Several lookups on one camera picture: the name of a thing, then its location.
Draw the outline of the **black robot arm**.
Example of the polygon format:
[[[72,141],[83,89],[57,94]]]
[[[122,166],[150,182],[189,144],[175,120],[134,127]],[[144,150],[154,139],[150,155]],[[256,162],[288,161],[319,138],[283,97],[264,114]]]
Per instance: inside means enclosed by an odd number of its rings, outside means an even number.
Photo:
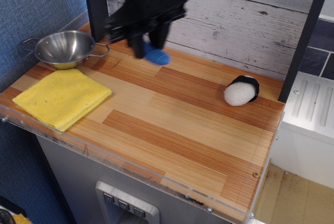
[[[157,57],[169,34],[170,24],[185,17],[187,0],[125,0],[106,20],[111,43],[127,40],[135,58],[165,65],[169,58]]]

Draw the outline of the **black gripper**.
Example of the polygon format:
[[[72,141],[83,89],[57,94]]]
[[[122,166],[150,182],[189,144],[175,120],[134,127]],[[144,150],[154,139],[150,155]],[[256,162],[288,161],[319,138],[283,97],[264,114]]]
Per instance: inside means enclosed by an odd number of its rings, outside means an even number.
[[[125,0],[123,6],[106,20],[111,43],[127,39],[135,58],[144,58],[143,34],[158,49],[164,47],[170,24],[185,17],[188,0]]]

